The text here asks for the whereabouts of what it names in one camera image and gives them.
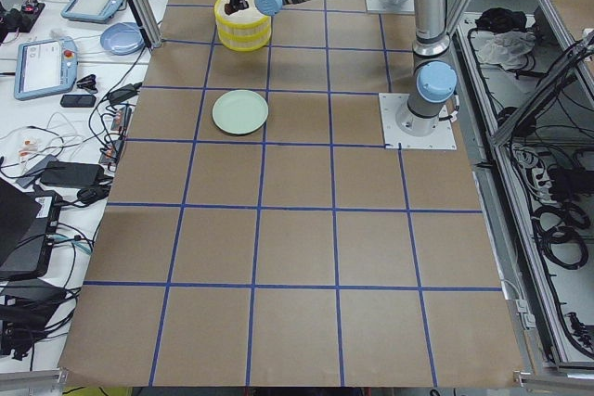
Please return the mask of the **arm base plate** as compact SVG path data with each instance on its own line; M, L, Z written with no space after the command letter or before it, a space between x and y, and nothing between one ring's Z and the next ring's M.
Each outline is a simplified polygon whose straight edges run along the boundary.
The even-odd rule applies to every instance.
M425 119L407 106L409 94L380 93L379 104L384 147L387 149L456 150L447 106L437 116Z
M369 13L413 15L415 13L414 0L366 0Z

